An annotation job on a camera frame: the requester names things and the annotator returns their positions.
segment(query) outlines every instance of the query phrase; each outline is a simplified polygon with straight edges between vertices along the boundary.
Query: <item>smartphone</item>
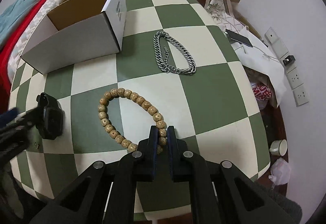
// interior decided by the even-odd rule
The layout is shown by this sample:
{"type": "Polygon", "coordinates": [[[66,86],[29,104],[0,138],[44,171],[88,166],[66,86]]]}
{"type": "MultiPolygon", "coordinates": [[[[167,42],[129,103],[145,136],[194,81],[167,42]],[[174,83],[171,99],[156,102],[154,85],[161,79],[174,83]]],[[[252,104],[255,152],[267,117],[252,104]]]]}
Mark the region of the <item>smartphone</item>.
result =
{"type": "Polygon", "coordinates": [[[250,43],[249,39],[246,38],[245,36],[239,35],[233,31],[230,31],[229,29],[226,29],[225,31],[228,34],[229,39],[232,39],[234,41],[237,41],[239,43],[242,43],[249,47],[252,47],[252,44],[250,43]]]}

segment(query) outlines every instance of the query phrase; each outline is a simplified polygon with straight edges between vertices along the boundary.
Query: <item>ceramic mug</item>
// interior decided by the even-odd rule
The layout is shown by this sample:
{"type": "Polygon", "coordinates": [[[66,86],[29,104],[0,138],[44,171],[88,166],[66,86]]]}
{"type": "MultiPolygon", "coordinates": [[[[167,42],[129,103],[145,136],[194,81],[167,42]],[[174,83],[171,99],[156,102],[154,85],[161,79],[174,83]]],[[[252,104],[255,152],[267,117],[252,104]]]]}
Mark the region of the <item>ceramic mug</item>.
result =
{"type": "Polygon", "coordinates": [[[269,152],[275,156],[284,156],[287,151],[287,142],[285,139],[275,140],[269,148],[269,152]]]}

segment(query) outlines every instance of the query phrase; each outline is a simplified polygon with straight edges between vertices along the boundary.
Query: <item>plastic bag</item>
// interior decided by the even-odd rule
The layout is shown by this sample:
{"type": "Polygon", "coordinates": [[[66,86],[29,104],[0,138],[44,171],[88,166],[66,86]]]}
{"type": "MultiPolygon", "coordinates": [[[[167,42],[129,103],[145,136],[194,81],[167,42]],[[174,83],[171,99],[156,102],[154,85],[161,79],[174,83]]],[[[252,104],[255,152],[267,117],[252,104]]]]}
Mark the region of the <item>plastic bag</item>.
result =
{"type": "Polygon", "coordinates": [[[273,182],[273,186],[280,186],[288,183],[290,180],[291,168],[290,165],[279,158],[271,167],[271,175],[268,178],[273,182]]]}

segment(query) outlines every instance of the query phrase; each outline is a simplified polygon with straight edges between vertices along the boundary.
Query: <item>wooden bead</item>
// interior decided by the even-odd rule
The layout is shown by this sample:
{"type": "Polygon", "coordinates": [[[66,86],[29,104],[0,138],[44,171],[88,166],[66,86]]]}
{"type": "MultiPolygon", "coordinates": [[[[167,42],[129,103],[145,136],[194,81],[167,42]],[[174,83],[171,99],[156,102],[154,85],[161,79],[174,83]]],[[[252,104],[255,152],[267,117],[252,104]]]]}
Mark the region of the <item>wooden bead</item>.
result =
{"type": "Polygon", "coordinates": [[[154,122],[158,122],[160,120],[163,120],[163,116],[160,113],[155,113],[155,114],[153,114],[153,119],[154,119],[154,122]]]}
{"type": "Polygon", "coordinates": [[[159,144],[161,146],[165,146],[166,145],[166,142],[167,142],[166,138],[159,138],[159,144]]]}
{"type": "Polygon", "coordinates": [[[127,139],[124,139],[122,142],[121,142],[121,146],[123,146],[125,149],[127,149],[129,147],[129,145],[131,144],[131,141],[130,140],[127,140],[127,139]]]}
{"type": "Polygon", "coordinates": [[[126,97],[126,98],[128,98],[128,99],[130,99],[130,95],[132,94],[132,91],[130,91],[130,90],[124,90],[124,96],[126,97]]]}
{"type": "Polygon", "coordinates": [[[113,125],[106,125],[105,126],[106,133],[110,133],[112,130],[114,130],[113,125]]]}
{"type": "Polygon", "coordinates": [[[161,129],[159,130],[159,136],[160,136],[160,137],[166,137],[166,130],[165,130],[164,128],[161,128],[161,129]]]}
{"type": "Polygon", "coordinates": [[[157,146],[157,154],[160,154],[162,151],[163,151],[163,148],[160,145],[158,145],[157,146]]]}
{"type": "Polygon", "coordinates": [[[130,143],[130,145],[128,146],[129,151],[136,151],[137,148],[138,148],[138,145],[134,144],[134,143],[130,143]]]}
{"type": "Polygon", "coordinates": [[[105,112],[100,112],[98,114],[98,117],[102,120],[103,118],[106,118],[106,113],[105,112]]]}
{"type": "Polygon", "coordinates": [[[108,103],[107,99],[105,99],[105,98],[100,99],[100,104],[105,106],[107,103],[108,103]]]}
{"type": "Polygon", "coordinates": [[[105,112],[106,111],[106,107],[105,107],[105,105],[100,104],[100,105],[98,105],[97,110],[99,112],[105,112]]]}
{"type": "Polygon", "coordinates": [[[156,107],[154,105],[150,106],[148,109],[147,109],[147,112],[150,114],[150,115],[153,115],[155,113],[158,112],[158,110],[156,109],[156,107]]]}
{"type": "Polygon", "coordinates": [[[105,92],[104,93],[104,98],[107,100],[110,100],[112,98],[112,95],[110,94],[110,92],[105,92]]]}
{"type": "Polygon", "coordinates": [[[118,144],[121,144],[123,142],[123,140],[124,140],[124,137],[121,135],[117,135],[115,137],[115,142],[117,142],[118,144]]]}
{"type": "Polygon", "coordinates": [[[136,102],[137,98],[139,97],[139,94],[138,93],[132,93],[130,95],[130,100],[133,101],[133,102],[136,102]]]}
{"type": "Polygon", "coordinates": [[[116,96],[118,96],[118,89],[112,89],[112,90],[110,91],[110,94],[112,95],[112,97],[116,97],[116,96]]]}
{"type": "Polygon", "coordinates": [[[149,101],[145,101],[141,104],[141,107],[147,111],[147,109],[151,106],[152,104],[149,101]]]}
{"type": "Polygon", "coordinates": [[[165,128],[166,127],[166,123],[163,120],[160,120],[160,121],[156,122],[156,127],[158,129],[165,128]]]}
{"type": "Polygon", "coordinates": [[[112,130],[112,131],[110,132],[110,136],[111,136],[111,138],[113,138],[113,139],[115,139],[115,137],[118,136],[118,135],[119,135],[119,132],[116,131],[116,130],[112,130]]]}
{"type": "Polygon", "coordinates": [[[124,89],[123,88],[119,88],[118,89],[118,96],[122,97],[124,95],[124,89]]]}
{"type": "Polygon", "coordinates": [[[109,122],[109,120],[107,118],[103,118],[101,120],[101,123],[102,123],[102,126],[106,126],[106,125],[109,125],[110,124],[110,122],[109,122]]]}
{"type": "Polygon", "coordinates": [[[140,106],[142,105],[143,102],[145,102],[145,98],[142,96],[139,96],[136,100],[136,103],[139,104],[140,106]]]}

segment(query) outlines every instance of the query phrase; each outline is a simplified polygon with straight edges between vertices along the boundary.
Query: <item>checkered table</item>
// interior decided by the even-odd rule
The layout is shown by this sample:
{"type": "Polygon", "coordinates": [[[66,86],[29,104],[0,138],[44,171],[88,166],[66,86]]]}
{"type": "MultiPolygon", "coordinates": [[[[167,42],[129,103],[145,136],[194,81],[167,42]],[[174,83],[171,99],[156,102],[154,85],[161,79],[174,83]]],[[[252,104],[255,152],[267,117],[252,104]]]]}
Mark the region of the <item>checkered table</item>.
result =
{"type": "MultiPolygon", "coordinates": [[[[253,180],[269,167],[264,125],[245,71],[228,40],[196,0],[126,0],[127,18],[122,52],[95,58],[47,75],[20,61],[12,84],[9,108],[36,107],[46,92],[65,112],[63,135],[42,139],[34,128],[31,146],[11,160],[21,187],[48,200],[57,196],[94,161],[106,163],[127,154],[101,126],[98,101],[105,91],[123,87],[155,105],[173,125],[177,137],[206,160],[230,160],[253,180]],[[162,73],[155,61],[153,36],[168,32],[192,54],[193,76],[162,73]]],[[[169,64],[187,68],[171,48],[169,64]]],[[[134,102],[114,99],[108,106],[112,124],[127,139],[139,142],[154,125],[134,102]]],[[[138,183],[135,220],[152,220],[191,211],[188,183],[172,183],[167,150],[159,155],[153,183],[138,183]]]]}

